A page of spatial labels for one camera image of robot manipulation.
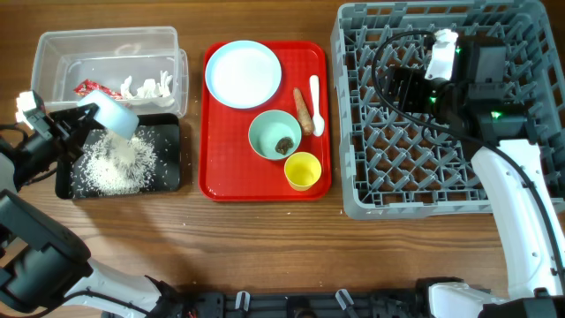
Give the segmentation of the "red snack wrapper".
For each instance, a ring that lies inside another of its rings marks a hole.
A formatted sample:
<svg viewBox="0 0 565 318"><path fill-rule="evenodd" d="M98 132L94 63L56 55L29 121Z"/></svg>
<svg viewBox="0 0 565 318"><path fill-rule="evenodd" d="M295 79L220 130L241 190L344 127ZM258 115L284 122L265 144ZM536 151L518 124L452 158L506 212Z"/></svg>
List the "red snack wrapper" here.
<svg viewBox="0 0 565 318"><path fill-rule="evenodd" d="M121 96L118 92L113 91L108 87L105 87L90 79L83 80L73 89L73 92L79 96L86 96L94 91L101 91L115 100L123 99L123 96Z"/></svg>

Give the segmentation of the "light blue bowl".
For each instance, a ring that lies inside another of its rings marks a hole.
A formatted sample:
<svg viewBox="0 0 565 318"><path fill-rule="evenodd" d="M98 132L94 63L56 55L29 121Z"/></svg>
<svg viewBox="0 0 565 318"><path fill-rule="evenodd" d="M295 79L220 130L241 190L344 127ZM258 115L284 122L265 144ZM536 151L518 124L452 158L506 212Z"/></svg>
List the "light blue bowl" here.
<svg viewBox="0 0 565 318"><path fill-rule="evenodd" d="M125 140L133 136L139 124L139 118L135 112L100 90L89 93L80 99L77 105L81 107L91 103L98 107L94 114L95 121Z"/></svg>

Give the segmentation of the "white tissue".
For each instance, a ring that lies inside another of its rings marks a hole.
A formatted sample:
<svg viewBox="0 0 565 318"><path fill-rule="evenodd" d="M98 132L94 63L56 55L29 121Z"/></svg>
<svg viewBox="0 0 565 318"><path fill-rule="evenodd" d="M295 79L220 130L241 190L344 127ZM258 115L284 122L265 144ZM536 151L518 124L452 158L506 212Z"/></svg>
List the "white tissue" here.
<svg viewBox="0 0 565 318"><path fill-rule="evenodd" d="M154 79L146 79L141 87L137 89L135 95L130 91L132 77L129 76L120 85L121 99L127 101L133 106L139 106L146 103L150 99L157 98L155 104L159 107L169 107L174 103L170 90L170 83L173 76L167 71L160 71L160 81Z"/></svg>

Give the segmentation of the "yellow plastic cup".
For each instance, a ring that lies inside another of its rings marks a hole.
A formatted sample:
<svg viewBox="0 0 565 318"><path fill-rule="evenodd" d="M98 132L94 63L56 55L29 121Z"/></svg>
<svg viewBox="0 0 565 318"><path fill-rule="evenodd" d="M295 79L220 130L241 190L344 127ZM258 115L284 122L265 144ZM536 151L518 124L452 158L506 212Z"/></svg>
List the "yellow plastic cup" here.
<svg viewBox="0 0 565 318"><path fill-rule="evenodd" d="M290 187L300 192L309 190L316 184L322 173L319 159L307 152L291 155L286 160L283 170Z"/></svg>

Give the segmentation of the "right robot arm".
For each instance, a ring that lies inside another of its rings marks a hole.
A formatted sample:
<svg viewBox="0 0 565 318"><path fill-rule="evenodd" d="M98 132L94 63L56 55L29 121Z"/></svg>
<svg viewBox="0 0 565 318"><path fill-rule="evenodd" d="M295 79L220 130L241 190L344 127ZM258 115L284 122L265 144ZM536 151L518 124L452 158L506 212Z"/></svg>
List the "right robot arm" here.
<svg viewBox="0 0 565 318"><path fill-rule="evenodd" d="M535 122L506 98L506 47L494 37L443 29L422 33L431 53L424 70L374 72L380 101L398 115L460 141L483 186L499 232L508 296L497 298L456 281L428 284L432 317L561 317L564 235L541 168Z"/></svg>

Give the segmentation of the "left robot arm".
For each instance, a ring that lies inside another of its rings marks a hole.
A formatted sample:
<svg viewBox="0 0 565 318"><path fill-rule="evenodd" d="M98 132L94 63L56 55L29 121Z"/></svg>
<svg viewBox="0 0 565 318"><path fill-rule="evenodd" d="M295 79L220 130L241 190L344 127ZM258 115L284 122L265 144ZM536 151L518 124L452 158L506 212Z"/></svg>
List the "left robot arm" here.
<svg viewBox="0 0 565 318"><path fill-rule="evenodd" d="M78 159L94 123L116 130L105 110L89 102L48 115L34 104L23 112L34 134L16 147L2 142L1 245L22 239L27 246L1 268L1 301L30 317L63 306L96 308L106 317L187 317L190 304L173 287L93 260L77 235L18 195L52 163Z"/></svg>

